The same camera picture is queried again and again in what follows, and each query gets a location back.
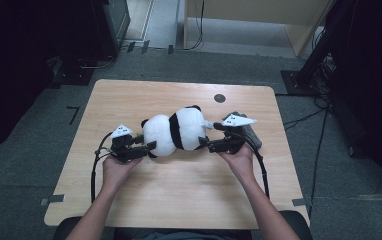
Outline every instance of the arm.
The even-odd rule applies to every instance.
[[[110,206],[127,179],[129,172],[142,160],[122,164],[112,156],[103,162],[103,186],[91,207],[75,226],[67,239],[100,239],[110,211]]]
[[[253,152],[247,144],[231,155],[219,153],[238,178],[247,194],[263,239],[298,239],[278,210],[266,197],[253,172]]]

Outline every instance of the panda plush toy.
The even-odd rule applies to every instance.
[[[168,156],[177,148],[197,150],[202,147],[198,138],[207,138],[206,128],[213,128],[196,105],[179,109],[171,117],[156,115],[146,119],[141,127],[144,144],[157,142],[157,147],[148,154],[151,158]]]

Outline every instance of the forearm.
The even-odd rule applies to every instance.
[[[239,178],[253,208],[263,239],[298,239],[253,176]]]
[[[102,190],[67,239],[100,239],[115,196]]]

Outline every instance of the black cable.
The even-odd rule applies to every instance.
[[[322,99],[322,100],[324,100],[325,102],[326,102],[326,106],[321,106],[321,105],[319,105],[318,104],[318,102],[317,102],[317,100],[318,99]],[[318,107],[318,108],[320,108],[320,109],[323,109],[323,110],[325,110],[325,109],[327,109],[328,108],[328,105],[329,105],[329,100],[328,99],[325,99],[325,98],[323,98],[322,96],[315,96],[315,98],[314,98],[314,103],[315,103],[315,106],[316,107]]]
[[[122,51],[124,49],[128,49],[129,45],[128,46],[122,46],[119,51]],[[134,49],[142,49],[144,48],[144,46],[134,46]],[[161,47],[146,47],[148,50],[163,50],[163,51],[166,51],[168,50],[168,48],[161,48]]]
[[[103,140],[101,140],[100,146],[98,146],[98,149],[95,151],[95,159],[94,159],[94,165],[92,166],[92,172],[91,172],[91,202],[94,202],[95,200],[95,169],[97,167],[98,161],[104,156],[107,156],[108,154],[101,156],[101,149],[103,149],[103,144],[106,141],[106,139],[111,135],[112,133],[108,133],[106,136],[104,136]]]
[[[319,137],[318,148],[316,150],[315,166],[313,167],[312,193],[310,194],[310,200],[312,202],[312,205],[309,205],[309,213],[308,213],[309,219],[311,218],[311,215],[312,215],[313,198],[315,196],[315,187],[316,187],[316,177],[317,177],[317,171],[318,171],[319,154],[320,154],[320,151],[321,151],[323,135],[324,135],[324,132],[325,132],[325,124],[326,124],[326,119],[327,119],[327,116],[328,116],[328,108],[329,108],[329,104],[327,106],[327,110],[325,111],[325,115],[324,115],[324,119],[323,119],[323,123],[322,123],[321,136]]]
[[[256,145],[253,141],[250,141],[249,138],[246,138],[240,134],[228,132],[228,134],[231,134],[234,137],[238,137],[241,140],[244,140],[252,149],[254,152],[254,155],[256,155],[257,161],[259,162],[260,168],[262,170],[262,179],[263,179],[263,185],[265,187],[265,194],[266,197],[270,199],[270,193],[269,193],[269,184],[268,184],[268,173],[266,171],[265,164],[263,163],[263,156],[260,155],[259,150],[257,149]]]
[[[275,93],[275,97],[295,97],[295,95],[288,93]]]
[[[197,21],[197,28],[199,29],[200,36],[197,39],[197,42],[194,44],[193,47],[191,47],[191,48],[184,48],[182,50],[186,50],[186,51],[194,50],[198,46],[200,46],[200,44],[203,42],[203,16],[204,16],[204,0],[203,0],[202,5],[201,5],[200,25],[198,25],[198,21]]]
[[[300,118],[300,119],[297,119],[297,120],[293,120],[293,121],[284,123],[284,124],[283,124],[284,126],[287,125],[287,124],[294,123],[293,125],[291,125],[291,126],[285,128],[285,131],[287,131],[287,130],[290,129],[290,128],[295,127],[299,122],[301,122],[301,121],[305,121],[305,120],[309,119],[310,117],[313,117],[313,116],[315,116],[316,114],[318,114],[318,113],[320,113],[320,112],[322,112],[322,111],[324,111],[324,110],[325,110],[325,109],[321,109],[321,110],[318,110],[318,111],[316,111],[316,112],[314,112],[314,113],[312,113],[312,114],[309,114],[309,115],[307,115],[307,116],[305,116],[305,117],[303,117],[303,118]]]
[[[107,67],[108,65],[110,65],[110,63],[112,63],[114,60],[114,56],[111,57],[111,59],[104,65],[100,65],[100,66],[93,66],[93,67],[87,67],[87,66],[79,66],[80,68],[84,68],[84,69],[100,69],[100,68],[105,68]]]
[[[312,35],[312,50],[316,47],[316,45],[318,44],[318,39],[323,36],[325,33],[325,28],[322,29],[322,31],[316,36],[316,39],[315,39],[315,33],[313,33]]]

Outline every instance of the wooden surface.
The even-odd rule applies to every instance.
[[[334,1],[205,0],[204,18],[286,24],[285,31],[290,39],[294,53],[296,56],[300,56]],[[188,35],[187,18],[201,17],[202,2],[203,0],[186,0],[185,47]]]
[[[226,97],[224,103],[214,100]],[[259,122],[252,127],[261,139],[271,200],[278,210],[299,211],[308,221],[274,92],[269,87],[123,80],[97,81],[73,141],[54,194],[65,201],[51,203],[47,225],[82,216],[91,204],[90,176],[94,151],[120,123],[141,133],[141,121],[157,114],[172,115],[182,107],[199,105],[206,120],[221,121],[233,111]],[[207,130],[211,140],[222,132]],[[260,166],[254,170],[263,187]],[[97,193],[102,180],[97,168]],[[132,172],[112,205],[107,226],[156,228],[255,229],[250,204],[228,165],[207,148],[177,149],[172,155],[146,157]]]

